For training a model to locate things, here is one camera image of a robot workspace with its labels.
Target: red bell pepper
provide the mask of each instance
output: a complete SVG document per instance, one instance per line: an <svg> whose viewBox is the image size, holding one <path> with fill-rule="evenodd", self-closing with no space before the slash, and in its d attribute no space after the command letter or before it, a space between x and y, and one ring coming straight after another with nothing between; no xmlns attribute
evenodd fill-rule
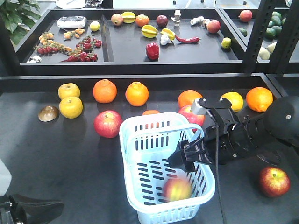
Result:
<svg viewBox="0 0 299 224"><path fill-rule="evenodd" d="M145 50L150 60L157 60L159 58L160 48L156 43L147 44Z"/></svg>

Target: red apple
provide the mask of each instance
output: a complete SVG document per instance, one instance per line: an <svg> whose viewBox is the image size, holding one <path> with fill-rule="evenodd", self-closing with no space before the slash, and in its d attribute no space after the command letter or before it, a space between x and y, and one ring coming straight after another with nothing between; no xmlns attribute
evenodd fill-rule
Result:
<svg viewBox="0 0 299 224"><path fill-rule="evenodd" d="M190 198L191 184L185 178L169 179L163 186L163 194L170 202Z"/></svg>
<svg viewBox="0 0 299 224"><path fill-rule="evenodd" d="M102 137L114 138L119 134L122 118L116 111L104 111L93 122L95 131Z"/></svg>
<svg viewBox="0 0 299 224"><path fill-rule="evenodd" d="M291 182L286 172L275 167L265 167L261 170L259 184L261 191L268 197L283 195L291 187Z"/></svg>
<svg viewBox="0 0 299 224"><path fill-rule="evenodd" d="M202 126L206 119L205 115L195 115L192 113L191 105L183 106L178 113L186 117L189 123L198 124L199 126Z"/></svg>
<svg viewBox="0 0 299 224"><path fill-rule="evenodd" d="M220 30L221 25L220 25L220 22L218 20L211 20L208 23L208 25L206 26L206 28L209 31L209 33L215 34Z"/></svg>
<svg viewBox="0 0 299 224"><path fill-rule="evenodd" d="M249 9L245 9L240 12L238 17L242 22L249 22L252 19L252 12Z"/></svg>

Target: white object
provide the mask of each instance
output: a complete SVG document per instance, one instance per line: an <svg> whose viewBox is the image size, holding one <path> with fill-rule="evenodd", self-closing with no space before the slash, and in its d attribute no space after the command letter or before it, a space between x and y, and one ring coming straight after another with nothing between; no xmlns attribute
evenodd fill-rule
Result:
<svg viewBox="0 0 299 224"><path fill-rule="evenodd" d="M82 28L85 26L86 18L84 16L61 17L57 21L59 28Z"/></svg>
<svg viewBox="0 0 299 224"><path fill-rule="evenodd" d="M85 0L56 0L55 3L62 9L85 7Z"/></svg>
<svg viewBox="0 0 299 224"><path fill-rule="evenodd" d="M179 113L166 112L131 117L120 127L121 152L127 199L136 209L141 224L166 224L193 218L200 205L215 192L215 179L208 165L195 163L196 172L172 169L168 157L177 143L191 141L204 133L197 124L189 124ZM168 179L187 177L192 197L166 202L163 186Z"/></svg>
<svg viewBox="0 0 299 224"><path fill-rule="evenodd" d="M5 164L0 159L0 196L6 194L11 182L11 174Z"/></svg>

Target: robotic arm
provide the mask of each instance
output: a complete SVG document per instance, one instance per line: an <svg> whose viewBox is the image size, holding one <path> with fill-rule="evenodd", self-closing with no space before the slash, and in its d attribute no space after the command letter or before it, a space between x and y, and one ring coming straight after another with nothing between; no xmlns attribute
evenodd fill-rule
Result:
<svg viewBox="0 0 299 224"><path fill-rule="evenodd" d="M206 129L204 137L179 142L168 158L171 168L194 172L194 162L213 164L216 149L219 164L225 164L274 151L277 144L299 146L299 97L279 98L265 113L242 122L230 107L231 103L225 98L194 101L192 112L208 115L215 125Z"/></svg>

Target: garlic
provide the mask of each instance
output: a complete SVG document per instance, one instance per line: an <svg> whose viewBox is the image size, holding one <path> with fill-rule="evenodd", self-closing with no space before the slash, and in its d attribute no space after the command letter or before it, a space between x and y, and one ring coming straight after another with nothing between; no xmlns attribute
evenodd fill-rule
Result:
<svg viewBox="0 0 299 224"><path fill-rule="evenodd" d="M169 39L169 36L166 34L162 34L160 39L160 44L165 46L168 43L172 43L171 40Z"/></svg>

